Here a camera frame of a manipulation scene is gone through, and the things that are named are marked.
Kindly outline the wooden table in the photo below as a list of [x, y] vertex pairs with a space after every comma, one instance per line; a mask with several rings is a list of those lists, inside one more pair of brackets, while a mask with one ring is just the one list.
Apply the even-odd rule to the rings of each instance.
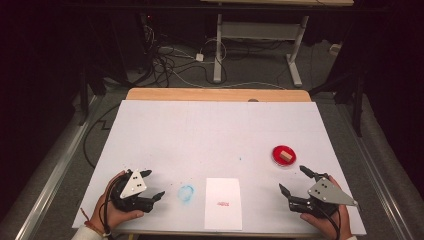
[[269, 89], [201, 89], [201, 88], [133, 88], [127, 100], [159, 101], [231, 101], [248, 102], [310, 102], [311, 97], [304, 90]]

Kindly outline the white desk frame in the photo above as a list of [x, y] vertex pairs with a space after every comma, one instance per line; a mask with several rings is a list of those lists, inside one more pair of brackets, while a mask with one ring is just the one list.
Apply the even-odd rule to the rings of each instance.
[[[353, 0], [202, 0], [203, 2], [212, 3], [215, 7], [229, 7], [237, 5], [246, 7], [249, 4], [264, 7], [312, 7], [320, 8], [341, 8], [351, 7]], [[223, 14], [217, 15], [216, 21], [216, 42], [214, 57], [214, 74], [213, 82], [223, 82], [223, 60], [225, 59], [227, 48], [222, 39], [250, 39], [250, 40], [277, 40], [293, 41], [293, 50], [285, 56], [286, 64], [291, 74], [291, 79], [295, 87], [302, 86], [297, 66], [296, 57], [308, 24], [309, 15], [301, 16], [296, 23], [270, 23], [270, 22], [254, 22], [243, 20], [224, 20]]]

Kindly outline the person's left hand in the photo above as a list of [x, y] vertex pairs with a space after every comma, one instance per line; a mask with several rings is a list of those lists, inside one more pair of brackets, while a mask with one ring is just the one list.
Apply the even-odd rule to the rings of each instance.
[[89, 225], [94, 225], [103, 232], [110, 232], [126, 221], [144, 216], [144, 213], [140, 210], [122, 212], [116, 209], [112, 204], [107, 204], [107, 200], [109, 199], [109, 195], [107, 194], [108, 190], [111, 188], [114, 181], [124, 174], [125, 172], [121, 171], [109, 181], [96, 203], [93, 214], [89, 220]]

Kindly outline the round red ink pad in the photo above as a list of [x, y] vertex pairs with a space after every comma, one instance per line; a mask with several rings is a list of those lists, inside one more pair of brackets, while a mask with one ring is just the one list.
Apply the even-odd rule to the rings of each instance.
[[[289, 162], [286, 162], [280, 157], [281, 151], [286, 151], [287, 153], [289, 153], [292, 156], [292, 159]], [[286, 145], [278, 145], [274, 147], [272, 150], [272, 158], [274, 162], [279, 166], [290, 166], [297, 160], [297, 156], [294, 150]]]

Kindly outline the black stand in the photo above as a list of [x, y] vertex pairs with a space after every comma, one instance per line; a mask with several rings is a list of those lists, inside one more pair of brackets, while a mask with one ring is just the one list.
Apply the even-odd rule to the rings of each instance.
[[79, 125], [82, 126], [89, 115], [89, 90], [91, 90], [95, 96], [104, 96], [106, 94], [106, 88], [103, 83], [103, 77], [99, 73], [98, 69], [89, 65], [82, 66], [79, 73], [79, 83], [81, 109]]
[[351, 124], [356, 135], [361, 137], [363, 91], [364, 71], [361, 67], [353, 67], [336, 77], [328, 78], [324, 84], [312, 88], [308, 93], [314, 96], [321, 92], [334, 92], [336, 104], [351, 103], [353, 106]]

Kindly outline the white table cover board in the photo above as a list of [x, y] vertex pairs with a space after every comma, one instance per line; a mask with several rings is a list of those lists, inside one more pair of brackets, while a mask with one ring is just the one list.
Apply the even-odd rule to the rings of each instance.
[[[286, 145], [297, 160], [279, 166], [272, 150]], [[135, 101], [121, 103], [81, 206], [93, 211], [107, 182], [124, 169], [152, 170], [145, 196], [165, 191], [123, 232], [314, 236], [288, 208], [279, 184], [304, 197], [313, 180], [303, 165], [349, 185], [313, 102]], [[207, 178], [237, 178], [242, 230], [204, 228]]]

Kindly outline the person's right hand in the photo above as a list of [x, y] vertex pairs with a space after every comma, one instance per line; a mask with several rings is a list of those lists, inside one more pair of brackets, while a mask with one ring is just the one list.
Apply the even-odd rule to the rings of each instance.
[[331, 216], [333, 222], [339, 227], [340, 233], [336, 232], [328, 219], [319, 219], [308, 213], [302, 213], [300, 218], [317, 228], [326, 240], [348, 240], [353, 236], [349, 213], [345, 205], [340, 205], [339, 211]]

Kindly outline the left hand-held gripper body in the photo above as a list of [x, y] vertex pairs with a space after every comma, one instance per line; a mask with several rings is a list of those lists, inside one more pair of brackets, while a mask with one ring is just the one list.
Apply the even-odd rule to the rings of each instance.
[[140, 210], [148, 213], [153, 209], [155, 201], [152, 198], [143, 198], [139, 194], [147, 189], [139, 171], [128, 170], [119, 177], [113, 185], [110, 199], [115, 208], [123, 212]]

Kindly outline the white paper sheet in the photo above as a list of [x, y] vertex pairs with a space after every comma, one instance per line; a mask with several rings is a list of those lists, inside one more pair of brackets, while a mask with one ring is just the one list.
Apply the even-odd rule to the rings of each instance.
[[237, 178], [207, 178], [204, 228], [242, 230], [242, 204]]

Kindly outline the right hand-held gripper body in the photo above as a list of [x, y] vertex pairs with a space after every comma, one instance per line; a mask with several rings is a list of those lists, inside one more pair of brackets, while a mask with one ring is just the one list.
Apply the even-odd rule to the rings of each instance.
[[306, 172], [315, 184], [307, 190], [308, 199], [292, 196], [288, 193], [289, 209], [293, 212], [308, 213], [316, 218], [332, 216], [340, 205], [358, 206], [358, 202], [335, 186], [326, 173]]

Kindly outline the metal floor rail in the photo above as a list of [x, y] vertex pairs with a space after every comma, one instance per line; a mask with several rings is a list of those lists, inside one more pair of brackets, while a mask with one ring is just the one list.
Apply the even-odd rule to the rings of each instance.
[[89, 98], [87, 113], [76, 113], [31, 176], [14, 206], [15, 216], [22, 215], [22, 224], [13, 240], [32, 240], [35, 236], [102, 100], [102, 96]]
[[360, 120], [360, 133], [352, 125], [351, 109], [340, 105], [339, 114], [348, 129], [348, 138], [359, 153], [359, 171], [353, 172], [348, 161], [346, 171], [353, 193], [362, 199], [360, 213], [367, 229], [366, 237], [374, 240], [419, 240], [418, 223], [424, 208], [422, 199], [399, 163], [382, 129], [366, 106]]

